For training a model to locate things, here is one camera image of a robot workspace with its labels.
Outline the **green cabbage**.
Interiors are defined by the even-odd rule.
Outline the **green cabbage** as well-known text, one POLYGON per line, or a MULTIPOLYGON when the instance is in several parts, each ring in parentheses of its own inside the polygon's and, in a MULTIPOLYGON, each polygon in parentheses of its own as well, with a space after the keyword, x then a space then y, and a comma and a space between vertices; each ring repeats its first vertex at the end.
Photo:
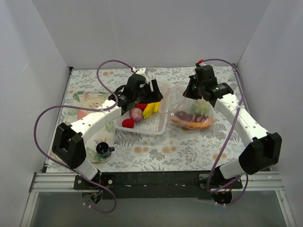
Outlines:
POLYGON ((203 99, 198 99, 192 103, 191 111, 194 115, 207 116, 211 113, 211 105, 209 104, 209 102, 203 99))

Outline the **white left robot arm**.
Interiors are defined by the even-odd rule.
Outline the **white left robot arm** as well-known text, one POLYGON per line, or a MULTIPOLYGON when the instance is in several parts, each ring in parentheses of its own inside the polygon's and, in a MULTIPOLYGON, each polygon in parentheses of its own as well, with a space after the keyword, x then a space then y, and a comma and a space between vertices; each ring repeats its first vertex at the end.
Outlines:
POLYGON ((58 125, 52 152, 70 169, 81 174, 90 189, 96 189, 100 186, 101 178, 98 169, 86 157, 85 143, 108 122, 134 108, 136 103, 149 104, 162 98, 155 79, 147 82, 143 75, 132 74, 125 85, 118 87, 88 115, 69 125, 58 125))

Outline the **yellow banana bunch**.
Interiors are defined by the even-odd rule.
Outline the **yellow banana bunch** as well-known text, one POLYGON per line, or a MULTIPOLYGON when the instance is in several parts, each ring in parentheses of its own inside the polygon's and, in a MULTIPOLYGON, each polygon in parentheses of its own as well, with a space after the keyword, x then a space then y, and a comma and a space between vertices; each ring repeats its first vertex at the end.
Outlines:
POLYGON ((153 113, 157 113, 159 111, 160 102, 147 104, 144 109, 142 116, 144 119, 149 118, 153 113))

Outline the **clear zip top bag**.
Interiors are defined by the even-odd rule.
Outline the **clear zip top bag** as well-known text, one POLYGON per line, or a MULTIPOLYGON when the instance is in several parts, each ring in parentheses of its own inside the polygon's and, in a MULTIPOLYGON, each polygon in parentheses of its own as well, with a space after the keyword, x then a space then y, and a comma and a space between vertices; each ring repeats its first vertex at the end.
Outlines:
MULTIPOLYGON (((186 87, 184 85, 174 85, 170 87, 171 97, 170 97, 170 105, 168 111, 168 120, 170 120, 170 117, 173 113, 178 111, 184 111, 186 113, 192 114, 191 105, 196 100, 183 97, 183 92, 185 90, 186 87)), ((212 106, 211 106, 211 113, 207 116, 213 117, 212 106)))

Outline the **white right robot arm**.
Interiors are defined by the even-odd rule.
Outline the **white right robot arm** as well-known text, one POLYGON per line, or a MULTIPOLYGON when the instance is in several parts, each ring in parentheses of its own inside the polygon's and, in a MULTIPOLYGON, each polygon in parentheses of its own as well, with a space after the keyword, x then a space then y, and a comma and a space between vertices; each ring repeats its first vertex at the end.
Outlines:
POLYGON ((195 74, 189 78, 184 97, 208 101, 231 123, 231 130, 237 132, 245 146, 238 158, 212 168, 207 179, 208 187, 225 188, 244 174, 253 175, 278 163, 281 136, 277 132, 268 132, 241 108, 232 88, 217 82, 212 66, 197 63, 195 74))

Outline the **purple onion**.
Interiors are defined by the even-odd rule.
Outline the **purple onion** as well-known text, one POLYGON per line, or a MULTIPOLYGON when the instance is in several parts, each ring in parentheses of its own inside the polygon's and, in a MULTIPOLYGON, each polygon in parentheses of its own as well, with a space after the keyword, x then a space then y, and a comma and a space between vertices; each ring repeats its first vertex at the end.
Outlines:
POLYGON ((134 108, 130 111, 130 118, 134 122, 140 122, 143 119, 143 112, 140 108, 134 108))

